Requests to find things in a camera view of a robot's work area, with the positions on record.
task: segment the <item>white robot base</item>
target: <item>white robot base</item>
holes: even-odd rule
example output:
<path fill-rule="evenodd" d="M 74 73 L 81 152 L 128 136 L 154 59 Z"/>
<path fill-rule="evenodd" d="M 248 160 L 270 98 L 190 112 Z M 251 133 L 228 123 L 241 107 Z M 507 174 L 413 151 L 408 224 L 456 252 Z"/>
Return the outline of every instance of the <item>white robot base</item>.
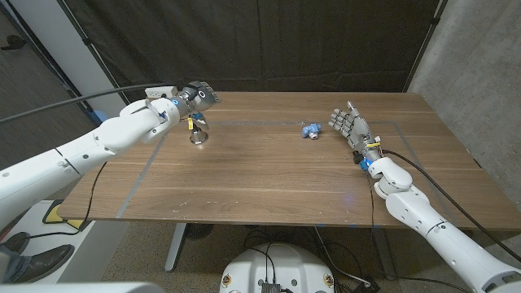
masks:
<path fill-rule="evenodd" d="M 331 270 L 313 253 L 288 243 L 264 243 L 254 248 L 266 252 L 268 246 L 268 255 L 275 267 L 275 283 L 280 285 L 280 289 L 293 292 L 334 292 Z M 263 292 L 266 255 L 259 251 L 248 249 L 230 262 L 222 274 L 220 293 Z M 268 283 L 273 283 L 274 280 L 272 268 L 268 260 Z"/>

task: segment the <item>black shoe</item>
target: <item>black shoe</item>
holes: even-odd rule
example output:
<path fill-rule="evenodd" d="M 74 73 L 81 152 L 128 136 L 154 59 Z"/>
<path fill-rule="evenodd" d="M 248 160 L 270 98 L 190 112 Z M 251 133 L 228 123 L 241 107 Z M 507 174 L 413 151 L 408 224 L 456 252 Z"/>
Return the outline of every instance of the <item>black shoe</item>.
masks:
<path fill-rule="evenodd" d="M 59 269 L 73 252 L 74 246 L 67 244 L 33 256 L 24 274 L 14 282 L 35 282 L 49 276 Z"/>
<path fill-rule="evenodd" d="M 21 254 L 27 247 L 27 244 L 29 244 L 29 236 L 31 235 L 27 232 L 20 232 L 11 236 L 6 242 L 2 243 L 2 245 L 10 251 Z"/>

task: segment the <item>metal table leg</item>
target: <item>metal table leg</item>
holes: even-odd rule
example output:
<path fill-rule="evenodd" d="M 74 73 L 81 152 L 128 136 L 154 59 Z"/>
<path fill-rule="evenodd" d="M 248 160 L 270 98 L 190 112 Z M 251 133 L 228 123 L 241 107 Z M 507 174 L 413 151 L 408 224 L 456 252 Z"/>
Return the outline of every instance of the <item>metal table leg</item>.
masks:
<path fill-rule="evenodd" d="M 383 272 L 386 274 L 387 279 L 396 279 L 396 270 L 394 269 L 394 262 L 392 261 L 391 250 L 389 249 L 385 230 L 374 229 L 373 236 L 380 256 L 380 261 L 382 262 Z"/>
<path fill-rule="evenodd" d="M 185 238 L 186 223 L 177 223 L 173 230 L 172 242 L 170 243 L 169 255 L 166 257 L 164 270 L 172 272 L 176 268 L 177 259 L 181 253 L 183 240 Z"/>

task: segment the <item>black connector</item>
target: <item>black connector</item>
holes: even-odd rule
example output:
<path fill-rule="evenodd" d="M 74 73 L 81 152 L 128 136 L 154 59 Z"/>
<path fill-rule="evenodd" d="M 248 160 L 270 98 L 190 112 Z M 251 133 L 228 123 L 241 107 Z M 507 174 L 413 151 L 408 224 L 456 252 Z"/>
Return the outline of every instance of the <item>black connector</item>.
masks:
<path fill-rule="evenodd" d="M 355 164 L 360 164 L 360 162 L 362 162 L 364 160 L 364 155 L 358 151 L 354 151 L 352 153 L 352 155 L 353 155 L 352 161 L 355 162 Z"/>

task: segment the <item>small blue object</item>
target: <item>small blue object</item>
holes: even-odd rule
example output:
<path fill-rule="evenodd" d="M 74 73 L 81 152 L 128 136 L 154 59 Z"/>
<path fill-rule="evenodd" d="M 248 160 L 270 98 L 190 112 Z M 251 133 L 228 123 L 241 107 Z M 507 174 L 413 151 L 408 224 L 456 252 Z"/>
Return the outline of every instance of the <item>small blue object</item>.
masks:
<path fill-rule="evenodd" d="M 201 113 L 201 112 L 195 113 L 195 114 L 192 115 L 192 118 L 194 118 L 194 119 L 201 119 L 201 118 L 203 118 L 204 119 L 203 113 Z"/>
<path fill-rule="evenodd" d="M 367 171 L 367 168 L 372 164 L 373 162 L 367 158 L 364 158 L 362 162 L 359 163 L 360 168 L 364 171 Z"/>
<path fill-rule="evenodd" d="M 320 129 L 322 129 L 322 127 L 319 124 L 316 124 L 316 123 L 313 123 L 310 126 L 305 126 L 302 129 L 302 133 L 301 133 L 302 134 L 302 138 L 309 137 L 311 139 L 317 139 L 318 138 L 318 133 L 320 132 Z"/>

